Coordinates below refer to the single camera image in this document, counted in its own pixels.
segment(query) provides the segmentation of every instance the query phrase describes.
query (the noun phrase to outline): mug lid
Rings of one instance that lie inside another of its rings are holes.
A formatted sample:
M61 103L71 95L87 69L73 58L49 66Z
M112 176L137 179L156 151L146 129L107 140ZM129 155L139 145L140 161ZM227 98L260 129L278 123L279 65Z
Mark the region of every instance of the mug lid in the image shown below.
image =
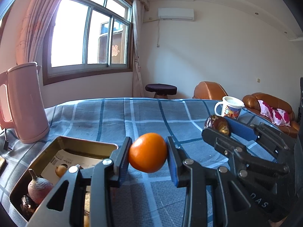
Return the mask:
M229 105L233 106L233 107L244 107L244 102L242 102L241 100L232 97L232 96L225 96L223 97L223 100L225 100L226 102L228 102Z

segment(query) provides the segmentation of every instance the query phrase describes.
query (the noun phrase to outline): mug handle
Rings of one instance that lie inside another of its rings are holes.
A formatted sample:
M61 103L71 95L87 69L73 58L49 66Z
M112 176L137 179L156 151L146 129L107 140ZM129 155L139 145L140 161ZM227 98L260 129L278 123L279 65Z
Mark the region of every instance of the mug handle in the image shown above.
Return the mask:
M223 102L217 102L217 103L216 103L216 105L215 105L215 114L216 114L217 116L223 117L221 114L218 114L218 113L217 113L217 108L218 108L218 106L219 106L220 104L223 104Z
M0 86L2 86L2 85L5 85L5 87L7 86L7 71L2 72L0 74ZM1 103L0 103L0 126L1 126L1 129L15 128L14 123L13 123L12 120L11 121L5 120Z

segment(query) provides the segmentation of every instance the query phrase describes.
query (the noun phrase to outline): black stool cushion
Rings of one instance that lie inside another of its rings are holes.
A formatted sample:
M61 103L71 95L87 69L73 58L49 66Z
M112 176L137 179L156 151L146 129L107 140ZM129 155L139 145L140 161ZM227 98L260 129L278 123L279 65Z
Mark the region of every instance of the black stool cushion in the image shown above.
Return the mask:
M151 83L145 86L145 90L156 92L160 96L177 94L177 87L169 84Z

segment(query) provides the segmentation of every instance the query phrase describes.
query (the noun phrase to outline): window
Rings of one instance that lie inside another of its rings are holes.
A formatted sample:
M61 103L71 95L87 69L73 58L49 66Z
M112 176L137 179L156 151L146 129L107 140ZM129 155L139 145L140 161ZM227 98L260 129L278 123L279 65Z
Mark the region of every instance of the window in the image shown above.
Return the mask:
M61 0L43 46L44 85L131 71L131 2Z

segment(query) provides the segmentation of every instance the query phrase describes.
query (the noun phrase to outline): kettle lid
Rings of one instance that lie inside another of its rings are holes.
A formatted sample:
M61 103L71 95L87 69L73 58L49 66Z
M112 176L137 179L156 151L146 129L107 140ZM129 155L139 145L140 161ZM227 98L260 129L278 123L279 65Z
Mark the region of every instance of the kettle lid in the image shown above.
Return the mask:
M16 69L26 67L26 66L37 66L37 62L29 62L29 63L24 63L24 64L21 64L21 65L17 65L17 66L14 66L14 67L8 69L7 72L12 72Z

